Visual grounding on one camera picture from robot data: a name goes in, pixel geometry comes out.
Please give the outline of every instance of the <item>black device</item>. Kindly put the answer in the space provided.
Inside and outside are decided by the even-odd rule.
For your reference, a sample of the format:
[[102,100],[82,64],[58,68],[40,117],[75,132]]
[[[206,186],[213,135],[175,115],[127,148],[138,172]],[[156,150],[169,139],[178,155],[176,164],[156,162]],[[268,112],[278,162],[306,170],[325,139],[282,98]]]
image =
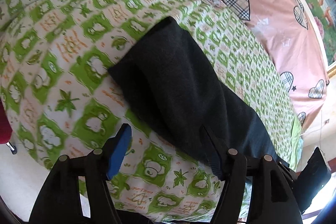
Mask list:
[[[311,203],[316,189],[331,177],[319,149],[297,177],[293,170],[281,163],[276,164],[270,155],[256,159],[229,149],[204,126],[199,134],[219,156],[218,164],[222,170],[219,179],[225,181],[211,224],[237,222],[247,177],[253,178],[247,223],[300,224],[303,209]],[[123,124],[117,135],[108,139],[101,149],[73,159],[60,156],[41,188],[29,224],[122,224],[106,181],[118,172],[130,137],[131,127]],[[78,176],[85,177],[90,218],[82,213]]]

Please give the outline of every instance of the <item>pink bedsheet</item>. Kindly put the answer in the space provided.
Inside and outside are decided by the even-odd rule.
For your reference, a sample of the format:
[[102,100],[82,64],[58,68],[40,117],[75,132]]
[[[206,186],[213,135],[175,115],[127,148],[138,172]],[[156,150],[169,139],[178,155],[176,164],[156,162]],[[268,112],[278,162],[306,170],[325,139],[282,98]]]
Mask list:
[[223,0],[254,32],[292,99],[305,130],[326,98],[328,76],[319,42],[300,0]]

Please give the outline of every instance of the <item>green and white patterned bedsheet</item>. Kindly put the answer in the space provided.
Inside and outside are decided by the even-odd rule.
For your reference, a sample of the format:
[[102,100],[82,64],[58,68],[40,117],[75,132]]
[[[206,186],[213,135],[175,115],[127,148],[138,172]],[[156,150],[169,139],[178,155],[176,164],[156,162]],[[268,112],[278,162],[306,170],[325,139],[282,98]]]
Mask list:
[[[140,121],[106,71],[167,16],[256,110],[277,153],[294,168],[300,124],[271,60],[229,9],[201,0],[37,0],[19,10],[1,37],[1,100],[29,154],[48,169],[61,154],[101,147],[129,123],[132,142],[108,183],[115,207],[155,221],[209,221],[223,183]],[[82,181],[80,189],[85,194]]]

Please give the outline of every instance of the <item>metal rivet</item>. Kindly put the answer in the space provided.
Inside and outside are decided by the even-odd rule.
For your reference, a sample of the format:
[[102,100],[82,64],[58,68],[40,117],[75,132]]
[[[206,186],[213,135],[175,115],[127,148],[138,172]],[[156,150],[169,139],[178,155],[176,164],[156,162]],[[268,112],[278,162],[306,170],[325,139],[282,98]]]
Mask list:
[[270,155],[265,155],[264,156],[264,159],[266,160],[266,161],[272,161],[272,156],[270,156]]
[[59,161],[66,161],[68,159],[68,156],[67,155],[61,155],[58,160]]
[[93,153],[94,153],[95,155],[100,155],[101,153],[103,153],[103,150],[102,150],[101,148],[96,148],[96,149],[93,151]]
[[228,152],[230,155],[233,155],[233,156],[238,154],[238,151],[235,150],[234,148],[230,148]]

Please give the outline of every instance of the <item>wall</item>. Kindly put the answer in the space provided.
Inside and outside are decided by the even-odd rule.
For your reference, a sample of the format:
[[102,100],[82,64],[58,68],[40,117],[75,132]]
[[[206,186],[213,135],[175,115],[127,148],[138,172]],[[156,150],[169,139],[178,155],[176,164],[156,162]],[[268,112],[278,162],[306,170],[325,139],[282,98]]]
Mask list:
[[327,161],[336,158],[336,76],[330,79],[325,103],[302,138],[304,147],[297,171],[306,166],[316,146],[320,147]]

